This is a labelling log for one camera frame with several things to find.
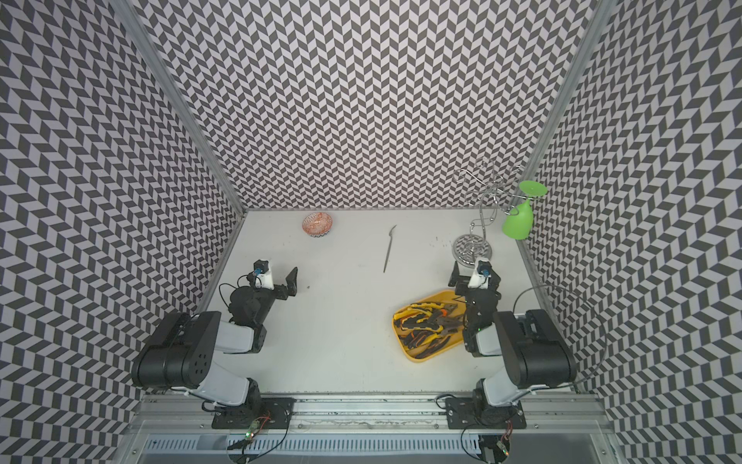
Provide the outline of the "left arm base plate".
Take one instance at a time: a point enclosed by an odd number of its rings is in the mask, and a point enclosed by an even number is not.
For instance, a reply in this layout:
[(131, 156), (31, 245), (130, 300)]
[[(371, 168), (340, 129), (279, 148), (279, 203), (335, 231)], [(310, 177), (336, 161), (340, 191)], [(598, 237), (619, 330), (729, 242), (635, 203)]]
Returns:
[(256, 404), (222, 407), (214, 414), (212, 429), (247, 430), (254, 421), (267, 423), (264, 430), (286, 430), (293, 417), (296, 400), (289, 396), (263, 398)]

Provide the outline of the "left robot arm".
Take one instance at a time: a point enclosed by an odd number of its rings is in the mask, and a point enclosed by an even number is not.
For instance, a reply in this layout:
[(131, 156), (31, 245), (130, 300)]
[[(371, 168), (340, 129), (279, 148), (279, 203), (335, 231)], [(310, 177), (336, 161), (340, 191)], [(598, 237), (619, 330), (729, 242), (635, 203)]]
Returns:
[(219, 311), (166, 314), (133, 362), (133, 384), (184, 392), (216, 408), (247, 408), (258, 413), (262, 398), (257, 382), (223, 367), (214, 355), (259, 353), (267, 337), (265, 321), (275, 302), (297, 295), (298, 274), (295, 267), (285, 282), (276, 283), (270, 262), (257, 260), (245, 276), (247, 284), (234, 287), (224, 301), (228, 320)]

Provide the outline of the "silver metal fork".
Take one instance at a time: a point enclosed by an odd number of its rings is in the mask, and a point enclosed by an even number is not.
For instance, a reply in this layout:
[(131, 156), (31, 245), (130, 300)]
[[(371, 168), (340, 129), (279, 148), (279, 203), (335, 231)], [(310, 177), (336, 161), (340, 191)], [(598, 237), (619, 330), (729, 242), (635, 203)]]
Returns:
[(392, 226), (392, 228), (390, 228), (390, 231), (388, 232), (388, 246), (386, 247), (386, 255), (383, 267), (384, 274), (386, 274), (386, 270), (388, 270), (388, 262), (390, 262), (390, 254), (393, 245), (394, 230), (396, 230), (396, 226), (397, 224), (394, 224), (394, 226)]

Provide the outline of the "green plastic goblet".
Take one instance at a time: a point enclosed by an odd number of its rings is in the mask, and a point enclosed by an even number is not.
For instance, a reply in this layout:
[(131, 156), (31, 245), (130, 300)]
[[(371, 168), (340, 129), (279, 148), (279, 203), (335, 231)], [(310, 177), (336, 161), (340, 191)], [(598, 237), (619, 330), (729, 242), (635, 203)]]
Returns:
[(511, 206), (507, 211), (502, 233), (506, 237), (521, 241), (527, 239), (534, 224), (533, 205), (535, 199), (539, 199), (548, 193), (545, 185), (537, 181), (523, 181), (519, 184), (520, 194), (515, 198), (520, 203)]

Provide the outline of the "orange patterned small bowl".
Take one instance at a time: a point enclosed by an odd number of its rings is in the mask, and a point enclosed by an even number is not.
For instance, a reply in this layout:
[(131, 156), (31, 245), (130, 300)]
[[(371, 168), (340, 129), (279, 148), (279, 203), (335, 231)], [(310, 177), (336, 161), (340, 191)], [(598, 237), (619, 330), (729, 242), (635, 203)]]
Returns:
[(325, 212), (311, 213), (303, 219), (301, 228), (311, 238), (321, 238), (332, 230), (334, 220)]

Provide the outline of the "aluminium front rail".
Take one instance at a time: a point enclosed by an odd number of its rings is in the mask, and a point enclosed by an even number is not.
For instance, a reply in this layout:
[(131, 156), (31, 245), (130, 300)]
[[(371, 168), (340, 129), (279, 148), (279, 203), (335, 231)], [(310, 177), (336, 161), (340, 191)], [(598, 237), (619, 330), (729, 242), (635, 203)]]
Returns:
[[(307, 434), (448, 434), (442, 400), (433, 394), (293, 394), (291, 437)], [(596, 396), (538, 392), (521, 399), (526, 426), (516, 433), (600, 434), (612, 425)], [(145, 396), (126, 433), (211, 434), (213, 418), (185, 396)]]

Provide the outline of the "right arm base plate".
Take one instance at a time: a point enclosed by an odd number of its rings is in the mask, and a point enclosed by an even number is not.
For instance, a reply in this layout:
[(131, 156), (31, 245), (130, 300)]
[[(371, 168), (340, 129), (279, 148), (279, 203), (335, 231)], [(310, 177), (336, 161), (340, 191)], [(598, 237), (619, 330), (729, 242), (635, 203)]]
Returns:
[(442, 409), (446, 412), (448, 428), (452, 430), (467, 427), (506, 429), (508, 426), (520, 430), (528, 426), (521, 404), (491, 406), (484, 400), (472, 397), (447, 396), (442, 399)]

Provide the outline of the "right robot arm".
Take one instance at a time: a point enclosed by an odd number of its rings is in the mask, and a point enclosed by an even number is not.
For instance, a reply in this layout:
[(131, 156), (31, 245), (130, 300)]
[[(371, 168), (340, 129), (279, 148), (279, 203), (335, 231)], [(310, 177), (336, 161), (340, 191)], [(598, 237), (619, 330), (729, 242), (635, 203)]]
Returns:
[(502, 279), (491, 262), (479, 258), (465, 276), (454, 264), (448, 286), (464, 300), (463, 342), (475, 357), (501, 358), (504, 367), (478, 381), (473, 390), (477, 412), (512, 407), (531, 392), (564, 388), (577, 380), (572, 350), (544, 309), (522, 314), (499, 310)]

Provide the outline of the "yellow combination pliers in box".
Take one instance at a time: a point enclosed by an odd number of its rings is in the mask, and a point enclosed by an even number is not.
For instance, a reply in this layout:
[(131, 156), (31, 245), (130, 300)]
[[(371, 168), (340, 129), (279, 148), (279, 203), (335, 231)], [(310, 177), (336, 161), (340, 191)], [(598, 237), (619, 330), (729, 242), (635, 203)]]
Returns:
[(458, 309), (458, 305), (440, 302), (422, 302), (408, 305), (397, 311), (392, 318), (392, 324), (400, 330), (429, 330), (442, 332), (449, 326), (458, 323), (451, 315)]

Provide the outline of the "orange cutter pliers in box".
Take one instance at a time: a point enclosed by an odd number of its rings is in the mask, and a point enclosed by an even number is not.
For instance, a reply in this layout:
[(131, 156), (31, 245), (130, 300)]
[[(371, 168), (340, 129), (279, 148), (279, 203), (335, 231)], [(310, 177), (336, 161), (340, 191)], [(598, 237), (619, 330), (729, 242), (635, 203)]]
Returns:
[(400, 334), (398, 341), (409, 359), (421, 363), (461, 344), (462, 333), (462, 326), (444, 329), (439, 333), (429, 330), (412, 330), (406, 334)]

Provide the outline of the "yellow plastic storage box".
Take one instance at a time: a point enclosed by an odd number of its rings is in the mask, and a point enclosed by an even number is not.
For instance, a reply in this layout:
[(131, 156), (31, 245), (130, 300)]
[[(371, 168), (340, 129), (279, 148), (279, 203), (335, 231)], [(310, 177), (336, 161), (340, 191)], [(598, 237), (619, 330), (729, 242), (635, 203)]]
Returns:
[(444, 290), (402, 307), (392, 328), (405, 356), (423, 363), (464, 342), (466, 301)]

